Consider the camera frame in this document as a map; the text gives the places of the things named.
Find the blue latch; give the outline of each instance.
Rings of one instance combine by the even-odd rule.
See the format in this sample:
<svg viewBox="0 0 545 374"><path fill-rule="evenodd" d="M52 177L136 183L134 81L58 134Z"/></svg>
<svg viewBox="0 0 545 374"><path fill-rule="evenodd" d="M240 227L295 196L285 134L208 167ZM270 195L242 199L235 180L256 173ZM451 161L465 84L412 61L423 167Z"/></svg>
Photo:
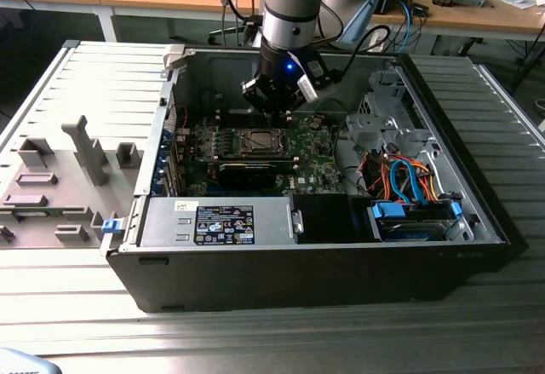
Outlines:
<svg viewBox="0 0 545 374"><path fill-rule="evenodd" d="M102 222L103 233L121 233L123 223L120 219L106 219Z"/></svg>
<svg viewBox="0 0 545 374"><path fill-rule="evenodd" d="M452 213L456 218L459 218L462 216L462 207L457 202L453 202L450 204L450 208L452 209Z"/></svg>
<svg viewBox="0 0 545 374"><path fill-rule="evenodd" d="M377 202L373 205L373 216L378 218L405 218L405 210L399 202Z"/></svg>

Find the metal table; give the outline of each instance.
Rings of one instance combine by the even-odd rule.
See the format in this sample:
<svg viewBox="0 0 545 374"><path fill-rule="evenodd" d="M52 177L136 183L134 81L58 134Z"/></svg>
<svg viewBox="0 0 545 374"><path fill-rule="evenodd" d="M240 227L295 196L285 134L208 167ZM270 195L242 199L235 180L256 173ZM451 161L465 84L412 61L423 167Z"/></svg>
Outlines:
<svg viewBox="0 0 545 374"><path fill-rule="evenodd" d="M162 51L160 45L128 43L61 50L0 138L0 186L9 176L5 158L16 159L6 155L9 141L43 115L38 107L55 80L89 74L89 60L97 60L89 83L145 87L156 81L141 76L141 69L160 65ZM116 63L125 70L107 70ZM65 102L89 106L85 98ZM116 125L131 115L118 114ZM120 135L98 136L107 144ZM134 140L145 139L142 128ZM521 221L530 249L442 302L344 308L146 314L97 249L0 250L0 346L42 356L68 374L542 372L545 221Z"/></svg>

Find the warning label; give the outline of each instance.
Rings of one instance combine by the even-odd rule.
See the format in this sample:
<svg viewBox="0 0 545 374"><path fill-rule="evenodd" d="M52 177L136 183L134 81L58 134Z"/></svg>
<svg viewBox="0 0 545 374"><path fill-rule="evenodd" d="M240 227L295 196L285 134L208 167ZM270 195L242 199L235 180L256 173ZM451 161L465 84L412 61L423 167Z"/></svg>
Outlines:
<svg viewBox="0 0 545 374"><path fill-rule="evenodd" d="M195 220L196 245L253 245L254 207L199 206Z"/></svg>

